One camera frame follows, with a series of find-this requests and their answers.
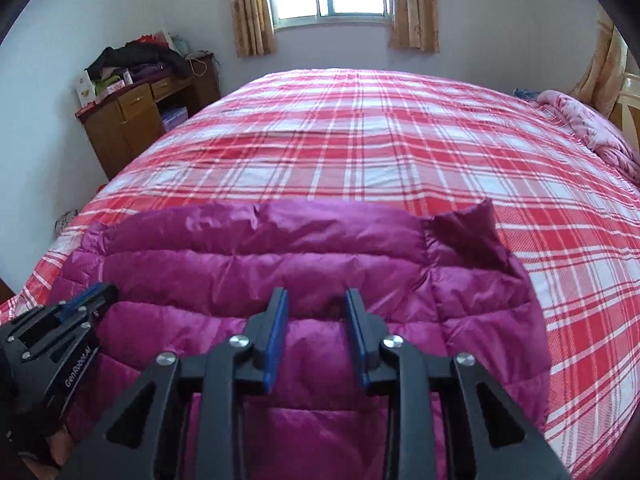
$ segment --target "white wall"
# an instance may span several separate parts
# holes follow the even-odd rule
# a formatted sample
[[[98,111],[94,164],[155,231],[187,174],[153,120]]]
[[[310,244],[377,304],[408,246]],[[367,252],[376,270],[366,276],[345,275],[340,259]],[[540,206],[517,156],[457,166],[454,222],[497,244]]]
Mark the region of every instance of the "white wall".
[[[56,219],[107,182],[74,117],[73,78],[160,24],[155,0],[31,0],[0,46],[0,277],[13,290]]]
[[[440,0],[442,53],[387,47],[381,25],[300,27],[276,33],[278,51],[237,59],[229,0],[163,0],[172,33],[222,64],[223,92],[294,68],[374,68],[469,81],[510,92],[568,90],[586,70],[596,40],[596,0]]]

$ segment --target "metal screw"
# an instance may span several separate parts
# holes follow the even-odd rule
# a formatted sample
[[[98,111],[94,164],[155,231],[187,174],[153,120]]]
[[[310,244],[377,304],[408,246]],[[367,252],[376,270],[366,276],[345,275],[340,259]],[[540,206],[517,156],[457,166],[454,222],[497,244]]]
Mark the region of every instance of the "metal screw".
[[[399,335],[388,335],[382,340],[382,344],[387,348],[400,348],[404,343],[404,339],[402,339]]]
[[[176,359],[177,357],[173,352],[162,352],[156,357],[156,363],[160,366],[170,366],[175,363]]]
[[[476,364],[476,357],[469,352],[460,352],[456,355],[456,362],[461,366],[473,366]]]
[[[245,335],[233,335],[229,338],[229,344],[233,348],[245,348],[249,346],[249,338]]]

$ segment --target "black gripper frame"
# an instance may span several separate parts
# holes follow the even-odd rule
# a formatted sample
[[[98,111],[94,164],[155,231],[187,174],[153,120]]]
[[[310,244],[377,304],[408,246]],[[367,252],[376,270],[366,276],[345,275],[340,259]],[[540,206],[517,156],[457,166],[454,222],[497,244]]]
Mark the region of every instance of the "black gripper frame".
[[[159,354],[116,400],[63,467],[58,480],[174,480],[182,477],[188,418],[201,393],[194,480],[242,480],[242,402],[275,381],[288,319],[275,289],[265,312],[207,354]]]
[[[41,306],[0,326],[0,388],[11,440],[59,430],[82,376],[98,352],[95,325],[118,300],[96,283],[69,302]]]
[[[570,480],[555,452],[474,358],[424,354],[368,314],[356,288],[346,295],[356,374],[370,396],[388,396],[384,480],[434,480],[431,394],[442,406],[449,480]]]

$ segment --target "folded clothes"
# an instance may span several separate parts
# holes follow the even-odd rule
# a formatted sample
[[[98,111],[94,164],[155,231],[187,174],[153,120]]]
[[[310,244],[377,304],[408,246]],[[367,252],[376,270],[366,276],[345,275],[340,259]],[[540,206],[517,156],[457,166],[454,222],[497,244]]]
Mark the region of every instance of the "folded clothes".
[[[131,67],[129,72],[131,73],[131,79],[133,79],[133,82],[136,82],[144,79],[145,77],[149,77],[156,72],[160,72],[165,68],[166,66],[164,63],[146,63]]]
[[[92,65],[87,68],[92,80],[100,78],[104,67],[121,66],[131,68],[141,64],[163,63],[183,77],[191,75],[191,67],[180,54],[165,46],[151,43],[129,43],[122,48],[107,47]]]
[[[110,78],[117,69],[118,69],[118,67],[116,67],[116,66],[106,66],[106,67],[104,67],[102,70],[100,70],[100,78],[101,79]]]
[[[102,91],[107,88],[109,85],[120,81],[120,76],[119,75],[112,75],[110,78],[108,79],[103,79],[101,81],[96,81],[95,82],[95,93],[96,94],[101,94]]]

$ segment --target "black jacket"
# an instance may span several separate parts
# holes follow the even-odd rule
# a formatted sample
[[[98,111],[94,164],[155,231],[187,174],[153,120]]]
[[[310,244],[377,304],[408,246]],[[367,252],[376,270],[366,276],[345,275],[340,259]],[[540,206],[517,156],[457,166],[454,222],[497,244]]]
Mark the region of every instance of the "black jacket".
[[[93,81],[100,79],[100,71],[104,67],[116,66],[129,68],[145,63],[165,63],[180,76],[191,75],[191,67],[180,54],[165,46],[153,43],[129,43],[127,46],[113,49],[110,46],[102,51],[87,72]]]

